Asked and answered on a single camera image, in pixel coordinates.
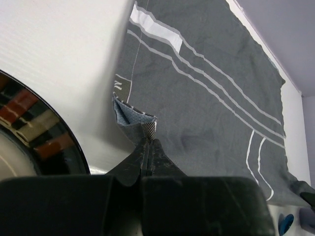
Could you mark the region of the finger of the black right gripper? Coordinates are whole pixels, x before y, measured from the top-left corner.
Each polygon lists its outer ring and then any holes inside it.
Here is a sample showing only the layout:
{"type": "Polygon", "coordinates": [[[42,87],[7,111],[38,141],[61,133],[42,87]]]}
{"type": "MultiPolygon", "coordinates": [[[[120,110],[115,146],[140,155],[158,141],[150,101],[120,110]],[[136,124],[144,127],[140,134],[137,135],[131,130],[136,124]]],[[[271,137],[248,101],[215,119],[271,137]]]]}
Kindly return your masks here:
{"type": "Polygon", "coordinates": [[[310,206],[311,209],[315,210],[315,194],[309,192],[301,192],[300,196],[303,200],[305,200],[310,206]]]}

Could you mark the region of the purple mug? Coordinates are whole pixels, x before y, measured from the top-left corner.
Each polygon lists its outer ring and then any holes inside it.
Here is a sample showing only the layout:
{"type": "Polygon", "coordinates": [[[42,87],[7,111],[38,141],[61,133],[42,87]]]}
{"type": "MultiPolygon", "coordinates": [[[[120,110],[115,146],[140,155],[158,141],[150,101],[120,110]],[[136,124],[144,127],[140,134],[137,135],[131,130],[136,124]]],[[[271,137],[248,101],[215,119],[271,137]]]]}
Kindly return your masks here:
{"type": "Polygon", "coordinates": [[[315,211],[312,208],[303,207],[299,210],[299,221],[303,229],[315,230],[315,211]]]}

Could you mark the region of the dark rimmed dinner plate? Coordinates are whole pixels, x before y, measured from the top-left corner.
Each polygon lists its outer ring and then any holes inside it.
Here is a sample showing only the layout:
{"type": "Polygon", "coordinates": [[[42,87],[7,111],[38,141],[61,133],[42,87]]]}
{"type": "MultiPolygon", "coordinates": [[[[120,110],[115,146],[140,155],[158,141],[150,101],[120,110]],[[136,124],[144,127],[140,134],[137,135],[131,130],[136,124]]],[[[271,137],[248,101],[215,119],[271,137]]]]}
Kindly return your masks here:
{"type": "Polygon", "coordinates": [[[9,74],[0,73],[0,178],[90,174],[60,115],[9,74]]]}

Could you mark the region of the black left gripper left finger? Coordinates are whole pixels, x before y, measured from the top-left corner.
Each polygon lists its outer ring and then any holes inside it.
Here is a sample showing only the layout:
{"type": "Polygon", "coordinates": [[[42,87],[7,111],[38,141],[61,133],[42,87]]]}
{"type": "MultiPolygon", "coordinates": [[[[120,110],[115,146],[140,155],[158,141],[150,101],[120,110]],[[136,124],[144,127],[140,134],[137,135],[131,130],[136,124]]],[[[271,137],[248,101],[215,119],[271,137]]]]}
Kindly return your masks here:
{"type": "Polygon", "coordinates": [[[104,175],[18,177],[0,184],[3,236],[142,236],[143,139],[104,175]]]}

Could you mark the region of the grey striped cloth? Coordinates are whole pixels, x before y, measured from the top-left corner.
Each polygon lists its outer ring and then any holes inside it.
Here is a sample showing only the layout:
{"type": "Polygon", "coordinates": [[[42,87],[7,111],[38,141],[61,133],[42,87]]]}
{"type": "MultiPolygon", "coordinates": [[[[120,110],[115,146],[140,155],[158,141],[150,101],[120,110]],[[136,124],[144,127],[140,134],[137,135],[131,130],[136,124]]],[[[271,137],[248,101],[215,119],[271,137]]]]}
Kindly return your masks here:
{"type": "Polygon", "coordinates": [[[314,192],[287,167],[284,79],[224,0],[136,0],[113,106],[135,145],[159,139],[189,176],[247,177],[272,204],[314,192]]]}

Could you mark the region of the blue metallic spoon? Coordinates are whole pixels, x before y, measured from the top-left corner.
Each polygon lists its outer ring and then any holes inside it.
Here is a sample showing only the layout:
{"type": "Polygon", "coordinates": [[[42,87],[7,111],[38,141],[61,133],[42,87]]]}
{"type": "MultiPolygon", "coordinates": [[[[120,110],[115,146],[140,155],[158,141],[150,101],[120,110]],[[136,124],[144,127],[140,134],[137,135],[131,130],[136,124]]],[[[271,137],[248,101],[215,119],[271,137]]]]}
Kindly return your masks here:
{"type": "Polygon", "coordinates": [[[283,236],[291,227],[294,221],[293,214],[283,215],[281,214],[278,219],[278,233],[279,236],[283,236]]]}

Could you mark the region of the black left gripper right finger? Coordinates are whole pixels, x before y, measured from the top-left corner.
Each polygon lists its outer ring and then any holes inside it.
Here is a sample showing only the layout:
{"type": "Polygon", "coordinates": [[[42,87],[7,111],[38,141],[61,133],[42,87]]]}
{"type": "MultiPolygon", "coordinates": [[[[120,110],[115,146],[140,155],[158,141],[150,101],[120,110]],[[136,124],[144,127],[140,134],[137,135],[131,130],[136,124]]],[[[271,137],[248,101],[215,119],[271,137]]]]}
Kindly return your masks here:
{"type": "Polygon", "coordinates": [[[273,236],[275,228],[260,187],[245,177],[169,176],[159,140],[151,146],[152,175],[141,180],[145,236],[273,236]]]}

